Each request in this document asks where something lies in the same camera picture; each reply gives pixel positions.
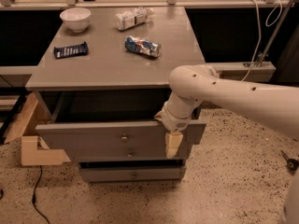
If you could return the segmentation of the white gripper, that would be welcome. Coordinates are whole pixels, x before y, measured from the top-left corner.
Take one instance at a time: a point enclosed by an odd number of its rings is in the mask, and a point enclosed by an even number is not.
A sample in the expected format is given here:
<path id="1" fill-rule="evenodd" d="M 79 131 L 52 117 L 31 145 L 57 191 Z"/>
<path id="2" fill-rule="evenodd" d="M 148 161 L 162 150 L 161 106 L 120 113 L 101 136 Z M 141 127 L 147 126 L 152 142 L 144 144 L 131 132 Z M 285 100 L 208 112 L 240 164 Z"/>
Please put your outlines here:
<path id="1" fill-rule="evenodd" d="M 179 97 L 172 91 L 162 111 L 155 114 L 154 119 L 160 121 L 170 131 L 165 134 L 165 154 L 168 159 L 177 155 L 183 139 L 181 131 L 187 128 L 192 119 L 193 110 L 199 105 L 198 100 Z"/>

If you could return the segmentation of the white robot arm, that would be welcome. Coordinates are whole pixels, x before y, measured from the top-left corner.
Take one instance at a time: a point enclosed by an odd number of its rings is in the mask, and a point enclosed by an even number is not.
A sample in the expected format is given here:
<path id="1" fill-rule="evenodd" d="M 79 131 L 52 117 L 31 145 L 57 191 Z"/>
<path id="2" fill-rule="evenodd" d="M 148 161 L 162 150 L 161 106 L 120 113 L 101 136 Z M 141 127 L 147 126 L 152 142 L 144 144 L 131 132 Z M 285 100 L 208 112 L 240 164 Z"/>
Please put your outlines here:
<path id="1" fill-rule="evenodd" d="M 211 106 L 172 206 L 174 222 L 298 224 L 298 174 L 285 162 L 298 156 L 297 88 L 221 79 L 206 65 L 176 68 L 169 85 L 155 117 L 167 129 L 167 156 L 177 154 L 192 112 Z"/>

